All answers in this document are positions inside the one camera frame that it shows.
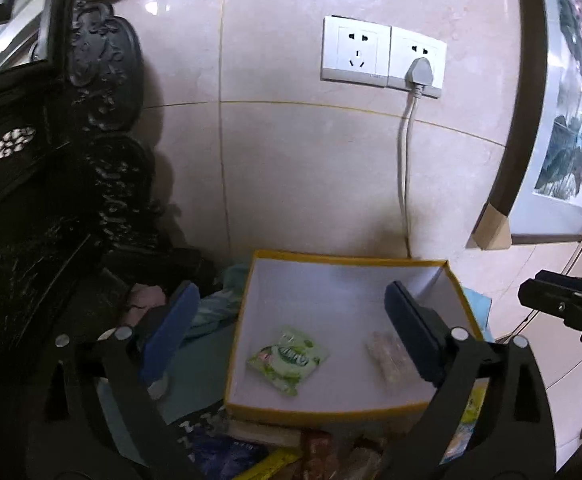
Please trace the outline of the clear wrapped snack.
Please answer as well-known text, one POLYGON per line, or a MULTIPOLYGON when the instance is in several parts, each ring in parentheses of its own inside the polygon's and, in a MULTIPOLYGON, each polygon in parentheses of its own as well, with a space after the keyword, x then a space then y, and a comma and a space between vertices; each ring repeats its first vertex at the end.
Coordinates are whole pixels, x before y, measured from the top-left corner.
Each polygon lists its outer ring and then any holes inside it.
POLYGON ((417 373, 406 348, 395 333, 373 332, 366 346, 387 385, 399 385, 417 373))

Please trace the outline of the green candy packet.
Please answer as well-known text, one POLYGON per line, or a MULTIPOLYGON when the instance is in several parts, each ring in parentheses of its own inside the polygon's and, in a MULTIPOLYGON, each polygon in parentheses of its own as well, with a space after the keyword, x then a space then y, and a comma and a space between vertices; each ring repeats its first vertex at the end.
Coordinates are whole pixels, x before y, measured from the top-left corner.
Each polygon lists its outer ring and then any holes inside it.
POLYGON ((312 336, 291 326, 283 326, 278 340, 253 354, 248 359, 248 366, 282 393, 297 396, 298 387, 329 356, 329 350, 312 336))

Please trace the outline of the framed landscape painting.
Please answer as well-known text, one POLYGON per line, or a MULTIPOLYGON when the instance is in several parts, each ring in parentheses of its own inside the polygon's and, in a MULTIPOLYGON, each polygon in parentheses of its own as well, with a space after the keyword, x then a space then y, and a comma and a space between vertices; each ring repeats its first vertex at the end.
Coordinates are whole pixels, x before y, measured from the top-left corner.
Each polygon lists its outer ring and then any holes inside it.
POLYGON ((582 0, 520 0, 521 64, 487 205, 512 244, 582 238, 582 0))

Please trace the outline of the dark carved wooden chair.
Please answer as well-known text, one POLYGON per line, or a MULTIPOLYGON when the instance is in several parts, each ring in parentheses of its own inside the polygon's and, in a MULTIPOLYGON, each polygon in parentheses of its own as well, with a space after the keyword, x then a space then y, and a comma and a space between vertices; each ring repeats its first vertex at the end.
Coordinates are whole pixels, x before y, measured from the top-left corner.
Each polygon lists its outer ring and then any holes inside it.
POLYGON ((139 376, 142 318, 205 266, 158 226, 139 39, 108 3, 42 2, 0 70, 0 479, 196 479, 139 376))

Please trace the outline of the white power plug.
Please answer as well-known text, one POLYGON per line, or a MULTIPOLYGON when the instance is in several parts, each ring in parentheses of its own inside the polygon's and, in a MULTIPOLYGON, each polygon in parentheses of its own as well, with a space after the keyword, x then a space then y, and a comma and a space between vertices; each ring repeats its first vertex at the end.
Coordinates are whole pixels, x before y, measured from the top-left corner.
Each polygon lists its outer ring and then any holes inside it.
POLYGON ((433 72, 427 58, 416 58, 410 65, 405 76, 405 82, 415 98, 423 96, 424 89, 432 84, 433 72))

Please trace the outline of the white wall socket right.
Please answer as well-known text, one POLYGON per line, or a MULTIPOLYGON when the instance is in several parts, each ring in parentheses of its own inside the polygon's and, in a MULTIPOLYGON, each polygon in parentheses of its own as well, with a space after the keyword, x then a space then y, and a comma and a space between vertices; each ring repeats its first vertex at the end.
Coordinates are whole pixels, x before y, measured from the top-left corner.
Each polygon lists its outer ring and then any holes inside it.
POLYGON ((423 94, 439 99, 443 93, 447 44, 397 26, 391 27, 387 87, 411 91, 423 82, 423 94))

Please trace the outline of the white wall socket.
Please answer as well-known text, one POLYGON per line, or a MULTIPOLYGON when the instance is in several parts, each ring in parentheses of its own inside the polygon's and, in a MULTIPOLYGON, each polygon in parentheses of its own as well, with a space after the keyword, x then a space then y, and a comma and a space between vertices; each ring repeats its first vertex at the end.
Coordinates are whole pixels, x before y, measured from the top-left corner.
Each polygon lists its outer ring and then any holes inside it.
POLYGON ((443 93, 447 44, 397 26, 391 27, 387 87, 411 91, 423 82, 423 94, 439 99, 443 93))
POLYGON ((384 88, 390 65, 391 27, 326 16, 321 79, 384 88))

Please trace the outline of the white wall socket left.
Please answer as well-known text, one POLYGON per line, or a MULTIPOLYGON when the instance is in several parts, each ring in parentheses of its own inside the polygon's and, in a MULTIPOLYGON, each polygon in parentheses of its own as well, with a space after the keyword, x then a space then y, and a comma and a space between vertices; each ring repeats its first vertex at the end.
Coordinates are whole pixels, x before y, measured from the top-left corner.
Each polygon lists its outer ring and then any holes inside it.
POLYGON ((326 16, 321 79, 384 88, 390 65, 391 27, 326 16))

